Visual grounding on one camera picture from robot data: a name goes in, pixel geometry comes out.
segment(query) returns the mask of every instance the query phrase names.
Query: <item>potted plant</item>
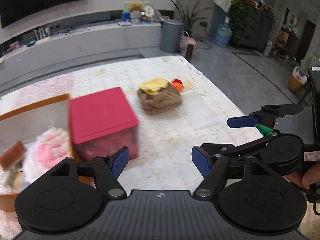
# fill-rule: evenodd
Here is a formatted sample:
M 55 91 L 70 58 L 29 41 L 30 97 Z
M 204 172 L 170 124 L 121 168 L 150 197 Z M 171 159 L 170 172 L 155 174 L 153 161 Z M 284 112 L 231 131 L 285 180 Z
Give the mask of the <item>potted plant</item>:
M 239 38 L 242 31 L 245 28 L 244 18 L 248 11 L 248 6 L 255 6 L 255 0 L 232 0 L 232 5 L 230 8 L 230 28 L 236 38 Z M 264 12 L 267 17 L 273 19 L 273 25 L 275 24 L 275 11 L 272 6 L 262 3 L 258 10 Z
M 255 0 L 232 0 L 229 12 L 231 15 L 230 28 L 236 37 L 239 37 L 245 28 L 243 20 L 247 13 L 248 5 L 254 6 Z
M 180 21 L 183 22 L 183 28 L 189 34 L 189 36 L 191 36 L 192 28 L 193 28 L 194 24 L 197 21 L 208 19 L 208 17 L 198 17 L 198 15 L 200 13 L 202 13 L 202 12 L 205 12 L 205 11 L 207 11 L 209 9 L 212 9 L 212 7 L 206 7 L 204 9 L 196 11 L 196 9 L 197 9 L 197 7 L 198 7 L 198 5 L 200 3 L 200 0 L 198 0 L 196 2 L 196 4 L 194 5 L 192 11 L 189 11 L 189 7 L 188 6 L 187 6 L 187 10 L 185 11 L 183 9 L 181 3 L 178 0 L 177 0 L 177 4 L 178 5 L 173 1 L 172 1 L 172 3 L 177 8 L 177 10 L 178 10 L 178 12 L 180 14 L 180 17 L 177 17 L 177 19 L 179 19 Z

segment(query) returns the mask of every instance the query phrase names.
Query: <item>plastic storage box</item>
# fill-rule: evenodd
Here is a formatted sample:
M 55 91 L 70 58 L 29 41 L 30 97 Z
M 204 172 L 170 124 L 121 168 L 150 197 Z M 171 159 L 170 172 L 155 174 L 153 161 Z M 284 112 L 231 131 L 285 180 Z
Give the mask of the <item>plastic storage box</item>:
M 69 109 L 71 140 L 83 159 L 110 156 L 122 146 L 131 159 L 138 156 L 138 119 L 121 88 L 75 98 Z

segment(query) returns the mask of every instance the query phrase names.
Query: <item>white tablecloth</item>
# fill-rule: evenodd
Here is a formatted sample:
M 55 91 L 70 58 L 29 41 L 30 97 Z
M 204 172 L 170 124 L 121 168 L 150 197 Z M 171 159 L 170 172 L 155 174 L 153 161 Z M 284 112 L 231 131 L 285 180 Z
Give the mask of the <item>white tablecloth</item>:
M 154 116 L 146 115 L 136 91 L 140 83 L 154 77 L 179 78 L 194 87 L 215 111 L 218 124 L 194 131 L 181 108 Z M 203 179 L 191 161 L 193 146 L 202 143 L 237 146 L 261 137 L 256 128 L 228 128 L 226 120 L 243 113 L 180 56 L 111 63 L 50 78 L 4 96 L 0 101 L 0 114 L 64 93 L 76 98 L 112 87 L 123 89 L 140 121 L 139 157 L 129 162 L 118 179 L 128 194 L 132 189 L 189 189 L 193 192 Z

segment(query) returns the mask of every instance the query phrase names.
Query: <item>cabinet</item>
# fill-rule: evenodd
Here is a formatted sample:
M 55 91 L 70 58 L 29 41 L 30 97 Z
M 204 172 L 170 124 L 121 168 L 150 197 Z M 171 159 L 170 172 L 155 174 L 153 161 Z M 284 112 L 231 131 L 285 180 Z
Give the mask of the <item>cabinet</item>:
M 245 27 L 240 37 L 232 36 L 231 42 L 236 46 L 250 47 L 262 52 L 267 44 L 272 24 L 272 18 L 257 8 L 248 6 L 244 17 Z

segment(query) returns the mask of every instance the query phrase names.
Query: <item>blue gripper pad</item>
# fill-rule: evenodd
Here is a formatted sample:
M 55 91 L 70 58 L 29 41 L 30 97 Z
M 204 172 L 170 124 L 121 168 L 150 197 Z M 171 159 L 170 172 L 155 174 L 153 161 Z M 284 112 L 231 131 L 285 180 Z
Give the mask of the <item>blue gripper pad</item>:
M 127 166 L 129 162 L 129 149 L 127 147 L 124 148 L 123 152 L 121 152 L 112 163 L 112 166 L 110 168 L 112 174 L 119 178 L 120 174 L 124 170 L 124 168 Z
M 191 158 L 193 164 L 200 171 L 202 177 L 207 176 L 209 171 L 211 170 L 207 157 L 205 157 L 199 150 L 193 147 L 191 151 Z
M 232 117 L 227 120 L 230 128 L 254 127 L 259 121 L 252 116 Z

